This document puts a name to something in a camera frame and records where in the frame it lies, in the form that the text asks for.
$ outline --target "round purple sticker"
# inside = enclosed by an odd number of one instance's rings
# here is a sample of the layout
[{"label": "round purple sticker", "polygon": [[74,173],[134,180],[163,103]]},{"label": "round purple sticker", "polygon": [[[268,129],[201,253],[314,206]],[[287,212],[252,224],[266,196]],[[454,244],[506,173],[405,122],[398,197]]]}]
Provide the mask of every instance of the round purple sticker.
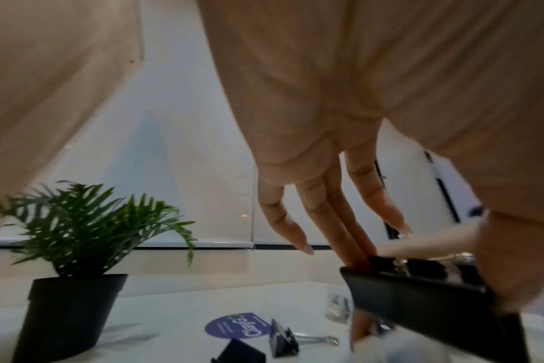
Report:
[{"label": "round purple sticker", "polygon": [[248,339],[270,334],[270,324],[254,313],[242,313],[223,316],[206,325],[204,330],[217,338]]}]

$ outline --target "black container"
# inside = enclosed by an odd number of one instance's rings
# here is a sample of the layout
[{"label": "black container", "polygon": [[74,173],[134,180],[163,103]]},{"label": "black container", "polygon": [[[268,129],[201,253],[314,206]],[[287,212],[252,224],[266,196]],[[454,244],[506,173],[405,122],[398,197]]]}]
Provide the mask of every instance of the black container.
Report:
[{"label": "black container", "polygon": [[126,280],[105,274],[33,281],[13,363],[54,362],[94,347]]}]

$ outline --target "artificial fern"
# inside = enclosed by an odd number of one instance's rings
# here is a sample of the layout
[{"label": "artificial fern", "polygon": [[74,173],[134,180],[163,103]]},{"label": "artificial fern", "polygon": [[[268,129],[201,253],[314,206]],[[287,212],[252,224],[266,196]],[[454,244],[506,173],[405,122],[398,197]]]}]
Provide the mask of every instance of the artificial fern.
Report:
[{"label": "artificial fern", "polygon": [[15,264],[42,258],[53,264],[59,276],[95,277],[119,263],[142,242],[169,230],[179,233],[192,263],[195,239],[185,228],[177,208],[134,196],[111,199],[114,188],[60,181],[68,186],[33,189],[0,200],[0,216],[14,217],[26,232],[16,243]]}]

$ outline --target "beige sleeve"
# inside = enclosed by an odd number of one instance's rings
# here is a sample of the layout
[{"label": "beige sleeve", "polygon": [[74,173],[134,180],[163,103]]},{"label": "beige sleeve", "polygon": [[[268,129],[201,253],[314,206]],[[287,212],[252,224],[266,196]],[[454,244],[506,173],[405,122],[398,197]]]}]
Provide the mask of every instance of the beige sleeve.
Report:
[{"label": "beige sleeve", "polygon": [[26,188],[142,63],[132,0],[0,0],[0,197]]}]

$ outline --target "plant pot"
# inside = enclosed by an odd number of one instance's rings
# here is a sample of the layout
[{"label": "plant pot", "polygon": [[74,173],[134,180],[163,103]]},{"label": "plant pot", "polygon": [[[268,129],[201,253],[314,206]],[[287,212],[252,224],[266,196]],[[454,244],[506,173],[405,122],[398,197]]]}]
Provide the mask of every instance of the plant pot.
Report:
[{"label": "plant pot", "polygon": [[91,349],[127,280],[125,274],[33,281],[13,363],[48,363]]}]

